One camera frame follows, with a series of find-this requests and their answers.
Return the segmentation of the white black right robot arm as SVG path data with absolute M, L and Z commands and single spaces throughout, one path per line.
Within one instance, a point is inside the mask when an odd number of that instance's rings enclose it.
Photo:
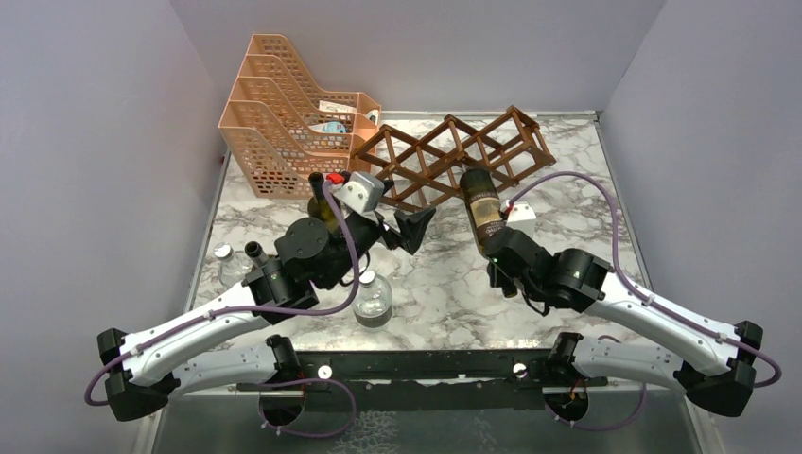
M 551 254 L 509 227 L 486 239 L 483 252 L 493 286 L 516 286 L 545 309 L 606 319 L 650 340 L 632 345 L 562 333 L 545 362 L 553 382 L 622 378 L 677 391 L 721 416 L 743 414 L 757 386 L 760 326 L 720 323 L 658 296 L 641 299 L 631 280 L 596 255 L 574 248 Z

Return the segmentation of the dark green wine bottle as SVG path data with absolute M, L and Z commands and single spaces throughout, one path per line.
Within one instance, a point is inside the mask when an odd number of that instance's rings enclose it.
M 496 265 L 496 259 L 503 257 L 501 248 L 511 243 L 515 231 L 502 218 L 490 172 L 483 167 L 469 168 L 460 178 L 460 189 L 479 254 L 487 260 L 490 287 L 500 288 L 505 298 L 513 298 L 518 294 L 517 286 L 504 273 L 505 268 Z

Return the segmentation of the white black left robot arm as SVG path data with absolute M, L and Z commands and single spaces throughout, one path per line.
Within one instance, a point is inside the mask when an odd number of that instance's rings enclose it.
M 321 317 L 318 291 L 359 276 L 359 261 L 375 244 L 416 253 L 434 208 L 396 211 L 389 225 L 377 212 L 390 183 L 366 172 L 314 173 L 309 178 L 317 213 L 291 223 L 266 254 L 257 242 L 246 250 L 253 266 L 213 301 L 134 333 L 116 328 L 97 337 L 102 369 L 94 384 L 105 405 L 128 422 L 165 407 L 171 397 L 236 382 L 269 382 L 282 389 L 300 371 L 284 340 L 271 340 L 227 359 L 218 346 L 293 317 Z

